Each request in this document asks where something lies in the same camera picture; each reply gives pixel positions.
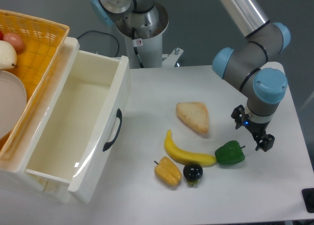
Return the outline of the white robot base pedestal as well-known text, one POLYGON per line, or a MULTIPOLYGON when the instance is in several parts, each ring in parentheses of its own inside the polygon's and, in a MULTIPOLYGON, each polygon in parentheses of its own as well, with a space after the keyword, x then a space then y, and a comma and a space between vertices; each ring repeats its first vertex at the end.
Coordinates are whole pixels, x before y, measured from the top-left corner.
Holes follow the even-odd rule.
POLYGON ((183 49, 163 53, 163 34, 168 24, 168 13, 157 2, 150 11, 131 12, 116 23, 125 40, 131 69, 179 67, 183 49))

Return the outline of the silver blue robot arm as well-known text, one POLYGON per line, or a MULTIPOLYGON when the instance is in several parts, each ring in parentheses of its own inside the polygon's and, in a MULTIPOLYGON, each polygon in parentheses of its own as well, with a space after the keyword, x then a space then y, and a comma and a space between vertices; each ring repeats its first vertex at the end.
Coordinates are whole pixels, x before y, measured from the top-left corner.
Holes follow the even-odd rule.
MULTIPOLYGON (((247 98, 231 117, 245 127, 257 149, 268 151, 275 141, 266 128, 283 99, 288 81, 285 74, 266 63, 290 43, 289 29, 271 23, 255 0, 220 0, 247 44, 240 50, 226 47, 214 57, 213 71, 247 98)), ((115 25, 123 34, 130 68, 171 67, 175 58, 162 57, 162 35, 169 19, 155 0, 90 0, 98 18, 115 25)))

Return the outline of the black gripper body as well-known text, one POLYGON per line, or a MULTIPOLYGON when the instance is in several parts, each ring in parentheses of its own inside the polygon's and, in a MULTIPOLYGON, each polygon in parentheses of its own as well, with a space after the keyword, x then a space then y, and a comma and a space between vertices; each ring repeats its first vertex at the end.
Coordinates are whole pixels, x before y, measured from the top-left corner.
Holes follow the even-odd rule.
POLYGON ((265 123, 253 122, 248 114, 242 116, 242 125, 251 133, 255 141, 270 141, 272 135, 266 133, 270 121, 265 123))

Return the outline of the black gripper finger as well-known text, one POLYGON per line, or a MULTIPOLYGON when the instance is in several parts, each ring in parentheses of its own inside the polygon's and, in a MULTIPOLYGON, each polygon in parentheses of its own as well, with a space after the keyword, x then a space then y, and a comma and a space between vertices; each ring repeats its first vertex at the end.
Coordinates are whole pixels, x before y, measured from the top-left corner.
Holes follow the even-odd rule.
POLYGON ((271 134, 263 134, 262 136, 257 136, 256 139, 256 148, 255 150, 262 150, 264 152, 267 152, 273 147, 275 137, 271 134))
POLYGON ((243 105, 234 108, 231 118, 235 121, 235 129, 248 125, 248 114, 245 112, 243 105))

